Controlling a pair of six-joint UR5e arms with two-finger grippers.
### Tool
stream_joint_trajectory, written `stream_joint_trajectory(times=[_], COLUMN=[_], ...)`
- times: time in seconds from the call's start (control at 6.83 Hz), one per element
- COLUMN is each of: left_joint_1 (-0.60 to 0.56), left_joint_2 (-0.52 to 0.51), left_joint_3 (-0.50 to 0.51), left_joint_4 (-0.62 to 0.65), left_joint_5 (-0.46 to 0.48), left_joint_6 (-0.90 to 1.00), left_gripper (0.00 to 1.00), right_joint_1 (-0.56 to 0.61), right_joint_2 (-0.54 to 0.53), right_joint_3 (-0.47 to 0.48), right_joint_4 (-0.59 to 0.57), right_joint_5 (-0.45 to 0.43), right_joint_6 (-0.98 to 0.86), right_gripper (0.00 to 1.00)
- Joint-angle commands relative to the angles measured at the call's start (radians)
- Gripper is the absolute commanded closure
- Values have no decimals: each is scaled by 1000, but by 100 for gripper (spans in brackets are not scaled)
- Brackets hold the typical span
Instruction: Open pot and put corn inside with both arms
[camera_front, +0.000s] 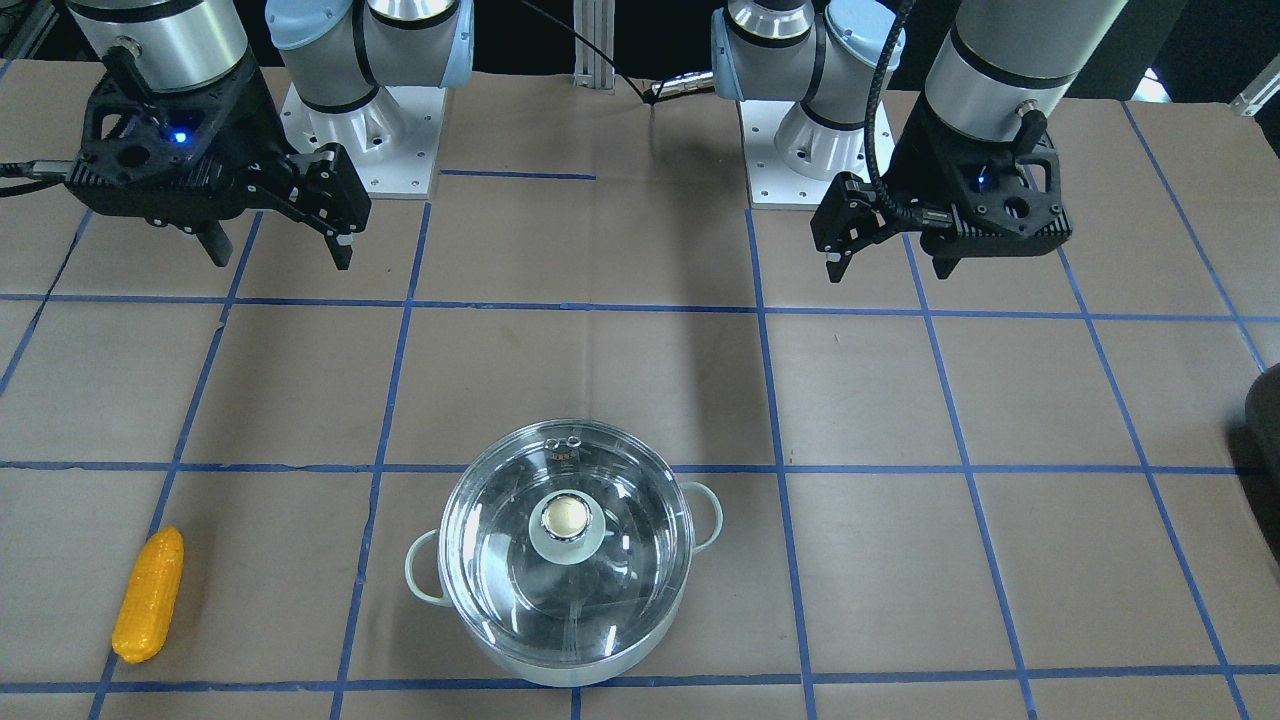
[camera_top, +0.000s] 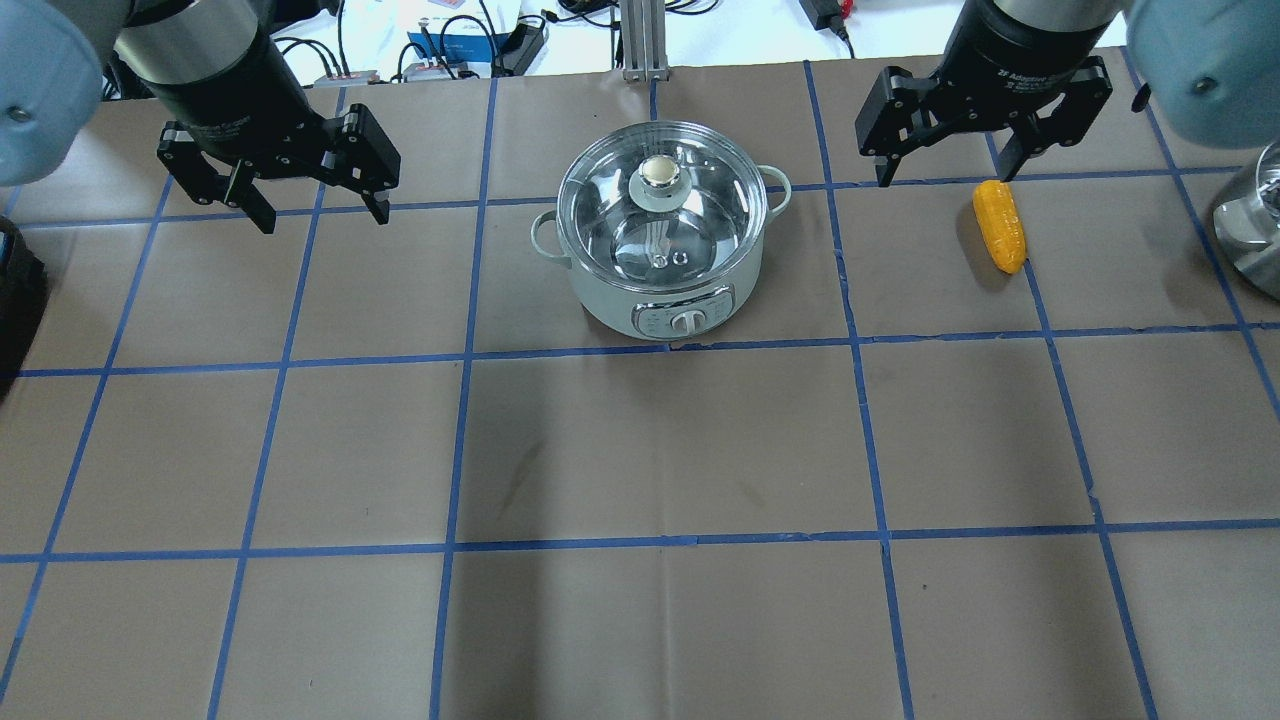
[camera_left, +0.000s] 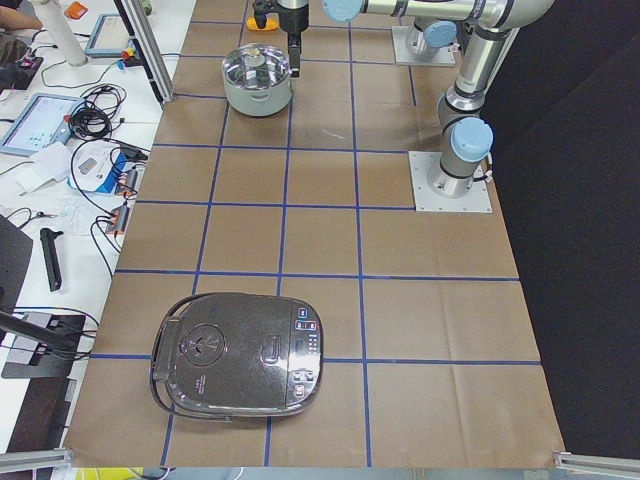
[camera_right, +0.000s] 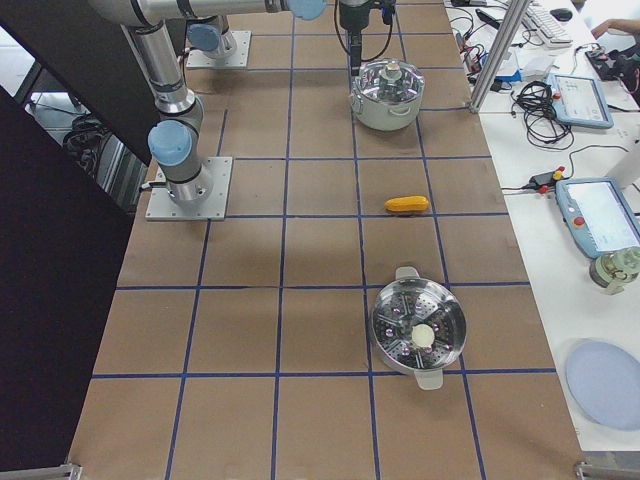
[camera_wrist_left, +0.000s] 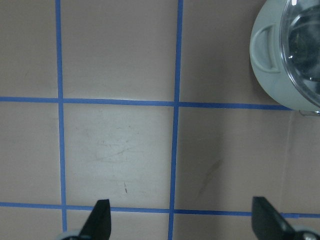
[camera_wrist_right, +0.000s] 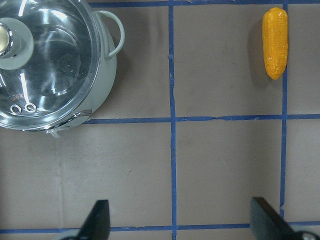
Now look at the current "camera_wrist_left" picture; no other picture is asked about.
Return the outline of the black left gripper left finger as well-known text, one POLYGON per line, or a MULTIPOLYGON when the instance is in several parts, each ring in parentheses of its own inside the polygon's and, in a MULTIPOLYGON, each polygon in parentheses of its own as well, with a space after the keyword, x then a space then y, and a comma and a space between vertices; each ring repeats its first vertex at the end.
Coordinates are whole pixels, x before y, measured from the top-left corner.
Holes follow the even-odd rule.
POLYGON ((59 234, 57 240, 109 240, 111 236, 111 206, 109 199, 96 202, 80 230, 59 234))

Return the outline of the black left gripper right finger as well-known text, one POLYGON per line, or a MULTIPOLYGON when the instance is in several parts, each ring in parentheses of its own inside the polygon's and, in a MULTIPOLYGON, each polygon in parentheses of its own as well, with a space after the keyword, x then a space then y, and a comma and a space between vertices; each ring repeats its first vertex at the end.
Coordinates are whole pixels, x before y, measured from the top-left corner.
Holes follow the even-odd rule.
POLYGON ((318 240, 320 234, 304 226, 291 225, 263 196, 251 204, 251 228, 258 240, 318 240))

